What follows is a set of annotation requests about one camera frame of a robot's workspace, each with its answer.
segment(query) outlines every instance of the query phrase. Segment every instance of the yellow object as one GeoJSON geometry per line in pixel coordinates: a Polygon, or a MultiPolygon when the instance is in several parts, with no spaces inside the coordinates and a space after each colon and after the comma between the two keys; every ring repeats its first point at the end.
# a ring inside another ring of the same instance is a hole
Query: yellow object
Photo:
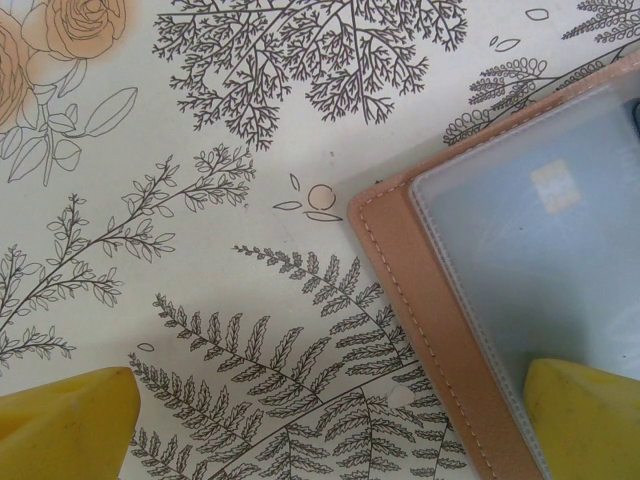
{"type": "Polygon", "coordinates": [[[0,397],[0,478],[116,480],[139,411],[128,368],[0,397]]]}
{"type": "Polygon", "coordinates": [[[535,360],[524,399],[554,480],[640,479],[640,382],[535,360]]]}

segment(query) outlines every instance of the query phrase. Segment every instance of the stitching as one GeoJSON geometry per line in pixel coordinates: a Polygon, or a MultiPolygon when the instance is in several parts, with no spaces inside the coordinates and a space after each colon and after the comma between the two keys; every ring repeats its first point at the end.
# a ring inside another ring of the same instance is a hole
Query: stitching
{"type": "MultiPolygon", "coordinates": [[[[620,72],[624,73],[627,72],[629,70],[632,70],[634,67],[636,67],[637,65],[640,64],[640,58],[638,58],[635,62],[633,62],[631,65],[627,66],[627,67],[623,67],[620,72]]],[[[611,78],[615,77],[619,75],[618,72],[612,72],[611,74],[609,74],[607,77],[605,77],[603,80],[610,80],[611,78]]],[[[598,84],[592,84],[592,85],[586,85],[585,87],[577,90],[575,93],[571,94],[567,100],[579,96],[585,92],[588,92],[589,90],[595,88],[595,87],[599,87],[604,83],[604,81],[599,82],[598,84]]],[[[530,120],[533,120],[534,118],[542,115],[543,113],[548,112],[549,110],[557,107],[558,105],[550,105],[547,108],[539,111],[538,113],[536,113],[535,115],[533,115],[532,117],[529,118],[525,118],[513,125],[511,125],[510,127],[504,128],[503,130],[501,130],[500,132],[496,133],[495,135],[492,135],[491,137],[489,137],[487,140],[485,140],[484,142],[480,142],[477,145],[471,146],[469,148],[467,148],[466,150],[464,150],[463,152],[460,152],[458,155],[462,155],[464,153],[467,153],[475,148],[478,148],[482,145],[484,145],[485,143],[490,142],[491,140],[493,140],[494,138],[496,138],[499,135],[502,135],[505,132],[508,132],[510,130],[513,130],[514,128],[522,125],[523,123],[526,123],[530,120]]],[[[371,228],[369,227],[369,224],[367,222],[367,220],[364,218],[364,207],[367,206],[368,204],[370,204],[371,202],[373,202],[374,200],[377,200],[378,198],[383,197],[384,195],[387,195],[391,192],[393,192],[394,190],[398,189],[398,188],[402,188],[403,186],[405,186],[407,183],[409,182],[409,180],[406,180],[398,185],[396,185],[395,187],[389,188],[388,190],[385,190],[383,192],[380,192],[378,194],[376,194],[374,197],[370,198],[369,200],[367,200],[366,202],[364,202],[363,204],[360,205],[360,210],[359,210],[359,214],[360,214],[360,220],[362,221],[365,229],[367,230],[367,232],[369,233],[369,236],[371,237],[371,241],[373,243],[373,245],[376,247],[376,250],[378,251],[378,254],[380,255],[380,259],[382,260],[382,263],[384,264],[385,268],[387,269],[387,272],[389,272],[389,276],[391,277],[391,280],[393,281],[393,284],[396,286],[396,289],[398,290],[398,293],[400,294],[400,298],[402,298],[402,301],[404,302],[404,304],[407,307],[407,310],[409,311],[409,315],[411,316],[411,320],[413,321],[413,323],[415,324],[415,326],[417,327],[418,331],[420,332],[420,335],[422,336],[422,339],[424,340],[425,345],[427,346],[427,348],[429,349],[429,354],[431,355],[431,358],[433,360],[433,363],[438,367],[438,372],[440,373],[440,375],[442,376],[442,378],[444,379],[445,384],[447,385],[447,388],[449,389],[449,393],[451,395],[451,397],[453,398],[453,400],[455,401],[458,410],[460,410],[460,414],[462,415],[465,423],[467,424],[467,427],[469,427],[469,431],[471,432],[471,435],[473,436],[474,440],[476,441],[476,444],[478,445],[478,448],[480,450],[480,455],[482,455],[482,458],[484,459],[485,463],[487,464],[487,467],[489,467],[489,470],[491,471],[491,475],[493,476],[493,478],[497,479],[498,476],[496,475],[493,466],[491,465],[491,463],[489,462],[489,459],[487,458],[484,449],[482,447],[482,444],[480,443],[480,440],[478,439],[478,436],[476,435],[476,433],[473,430],[473,427],[471,426],[471,423],[469,422],[469,419],[467,417],[467,415],[465,414],[462,405],[460,404],[460,402],[458,401],[458,397],[457,395],[454,393],[453,391],[453,386],[449,383],[449,380],[447,379],[446,375],[444,374],[442,367],[440,365],[440,362],[438,361],[438,358],[436,357],[436,354],[434,353],[433,349],[431,348],[431,345],[429,344],[429,341],[427,340],[426,335],[424,334],[424,331],[422,330],[422,327],[420,327],[420,324],[418,324],[418,320],[415,317],[415,314],[413,313],[413,309],[411,308],[411,305],[409,304],[409,301],[407,300],[407,298],[404,296],[404,293],[402,292],[402,288],[400,287],[400,284],[398,283],[398,281],[396,280],[395,275],[393,274],[393,272],[391,271],[391,267],[389,266],[389,264],[387,263],[387,259],[385,258],[384,254],[382,253],[382,250],[380,249],[380,245],[378,244],[378,241],[376,240],[375,236],[373,235],[373,232],[371,231],[371,228]]]]}

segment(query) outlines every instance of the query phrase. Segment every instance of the rose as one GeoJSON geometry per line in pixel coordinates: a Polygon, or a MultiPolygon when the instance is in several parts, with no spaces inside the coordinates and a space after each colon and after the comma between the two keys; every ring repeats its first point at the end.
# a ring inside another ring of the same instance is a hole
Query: rose
{"type": "Polygon", "coordinates": [[[20,24],[0,9],[0,132],[16,124],[29,84],[25,68],[29,47],[20,36],[20,24]]]}
{"type": "Polygon", "coordinates": [[[38,1],[24,21],[22,36],[35,50],[61,60],[95,58],[124,31],[124,0],[38,1]]]}

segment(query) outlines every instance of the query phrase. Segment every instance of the wallet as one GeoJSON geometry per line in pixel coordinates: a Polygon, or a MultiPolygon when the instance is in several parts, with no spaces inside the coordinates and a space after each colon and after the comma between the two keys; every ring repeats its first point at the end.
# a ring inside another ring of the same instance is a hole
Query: wallet
{"type": "Polygon", "coordinates": [[[351,200],[480,478],[550,478],[531,360],[640,376],[639,104],[637,52],[351,200]]]}

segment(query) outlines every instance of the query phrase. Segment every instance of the tablecloth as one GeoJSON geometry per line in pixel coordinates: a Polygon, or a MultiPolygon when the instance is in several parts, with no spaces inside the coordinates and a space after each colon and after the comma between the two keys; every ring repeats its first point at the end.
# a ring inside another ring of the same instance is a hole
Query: tablecloth
{"type": "Polygon", "coordinates": [[[130,366],[122,480],[474,478],[347,202],[635,49],[638,2],[0,9],[2,394],[130,366]]]}

